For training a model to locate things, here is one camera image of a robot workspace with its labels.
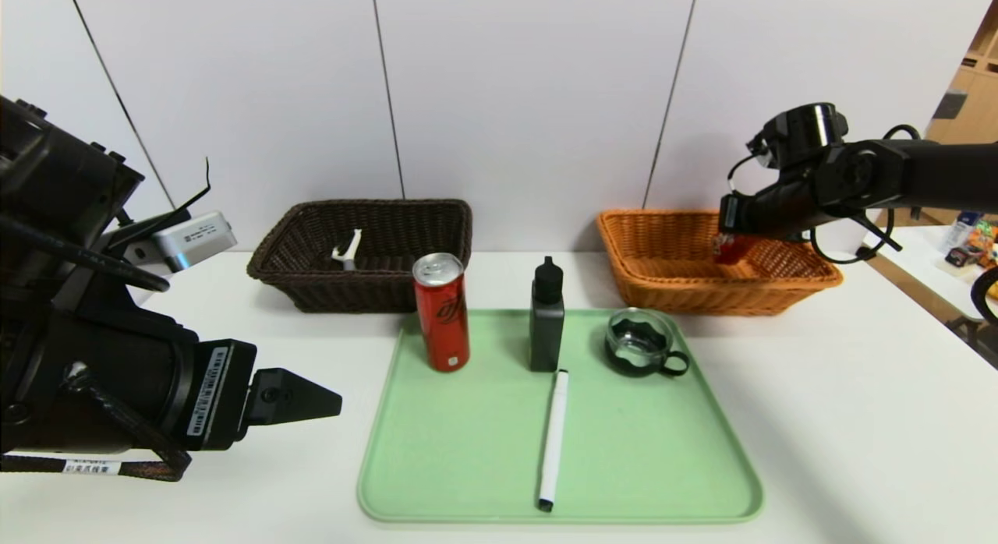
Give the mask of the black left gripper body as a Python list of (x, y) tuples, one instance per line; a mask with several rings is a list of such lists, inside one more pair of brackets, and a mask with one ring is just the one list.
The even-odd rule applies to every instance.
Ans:
[(202, 341), (170, 316), (136, 307), (85, 320), (55, 314), (46, 362), (60, 374), (81, 363), (97, 385), (186, 450), (238, 440), (256, 346)]

